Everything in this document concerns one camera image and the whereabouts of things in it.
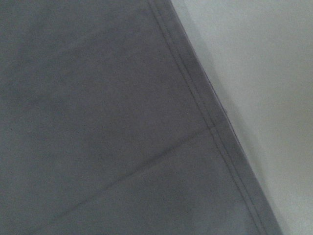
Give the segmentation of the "dark brown t-shirt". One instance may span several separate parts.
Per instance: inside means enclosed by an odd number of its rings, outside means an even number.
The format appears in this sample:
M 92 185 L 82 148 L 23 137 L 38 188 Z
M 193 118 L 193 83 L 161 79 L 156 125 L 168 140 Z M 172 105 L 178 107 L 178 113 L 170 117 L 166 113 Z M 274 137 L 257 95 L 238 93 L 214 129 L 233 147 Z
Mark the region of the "dark brown t-shirt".
M 281 234 L 171 1 L 1 1 L 0 232 Z

